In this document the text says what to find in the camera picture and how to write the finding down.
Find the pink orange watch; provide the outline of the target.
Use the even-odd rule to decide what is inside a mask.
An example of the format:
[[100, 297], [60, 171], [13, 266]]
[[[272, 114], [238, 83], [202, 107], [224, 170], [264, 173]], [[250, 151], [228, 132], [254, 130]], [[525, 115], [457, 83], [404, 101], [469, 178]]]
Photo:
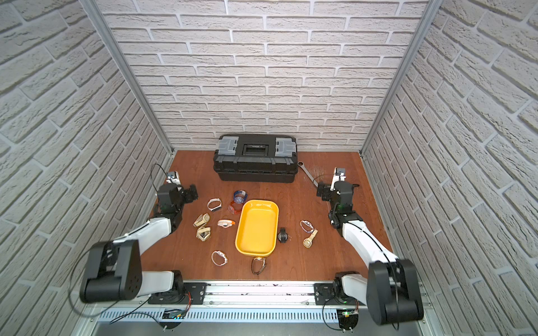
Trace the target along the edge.
[[217, 225], [222, 228], [231, 228], [235, 225], [235, 221], [228, 219], [221, 219], [217, 222]]

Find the clear white watch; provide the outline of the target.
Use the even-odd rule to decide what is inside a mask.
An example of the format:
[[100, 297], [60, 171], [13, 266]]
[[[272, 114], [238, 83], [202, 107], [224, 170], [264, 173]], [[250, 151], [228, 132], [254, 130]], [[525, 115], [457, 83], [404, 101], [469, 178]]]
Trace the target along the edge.
[[222, 251], [213, 251], [210, 258], [212, 263], [217, 267], [225, 266], [228, 263], [228, 257]]

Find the dark brown strap watch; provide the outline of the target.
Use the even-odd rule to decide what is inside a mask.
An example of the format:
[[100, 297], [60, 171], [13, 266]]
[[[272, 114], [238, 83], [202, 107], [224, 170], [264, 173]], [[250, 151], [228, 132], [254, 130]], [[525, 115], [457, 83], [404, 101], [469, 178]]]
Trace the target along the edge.
[[266, 268], [265, 257], [255, 257], [251, 263], [251, 272], [253, 275], [260, 275]]

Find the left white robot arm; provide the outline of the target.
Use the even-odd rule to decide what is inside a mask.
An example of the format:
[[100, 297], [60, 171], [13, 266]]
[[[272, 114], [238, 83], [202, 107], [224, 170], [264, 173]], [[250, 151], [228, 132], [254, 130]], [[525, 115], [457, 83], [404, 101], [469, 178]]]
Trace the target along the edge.
[[112, 241], [94, 244], [88, 254], [79, 297], [84, 303], [132, 300], [143, 295], [184, 299], [179, 270], [144, 271], [141, 256], [182, 222], [185, 204], [198, 199], [195, 185], [166, 183], [157, 192], [158, 211], [140, 227]]

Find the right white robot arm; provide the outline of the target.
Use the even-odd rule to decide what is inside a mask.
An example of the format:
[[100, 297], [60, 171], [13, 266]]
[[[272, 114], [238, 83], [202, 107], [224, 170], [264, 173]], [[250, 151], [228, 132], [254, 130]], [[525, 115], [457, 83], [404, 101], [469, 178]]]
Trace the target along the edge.
[[394, 326], [424, 317], [416, 266], [400, 259], [374, 237], [353, 209], [355, 185], [336, 181], [319, 182], [317, 196], [330, 204], [329, 220], [342, 238], [358, 253], [368, 268], [368, 276], [340, 272], [333, 280], [333, 294], [342, 301], [353, 298], [364, 303], [373, 321]]

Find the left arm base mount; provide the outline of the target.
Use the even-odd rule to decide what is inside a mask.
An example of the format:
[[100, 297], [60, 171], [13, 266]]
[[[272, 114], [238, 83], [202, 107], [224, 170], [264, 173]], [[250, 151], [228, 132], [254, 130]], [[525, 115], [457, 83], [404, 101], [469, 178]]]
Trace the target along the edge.
[[208, 283], [186, 282], [182, 289], [171, 289], [163, 293], [153, 294], [148, 301], [149, 305], [202, 305], [205, 299]]

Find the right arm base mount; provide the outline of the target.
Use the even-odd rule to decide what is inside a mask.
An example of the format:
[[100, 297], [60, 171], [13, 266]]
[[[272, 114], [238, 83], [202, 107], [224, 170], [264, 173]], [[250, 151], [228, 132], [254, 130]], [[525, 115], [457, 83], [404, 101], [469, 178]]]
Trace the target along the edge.
[[332, 283], [314, 283], [314, 298], [317, 306], [346, 305], [355, 306], [356, 300], [344, 294], [337, 294]]

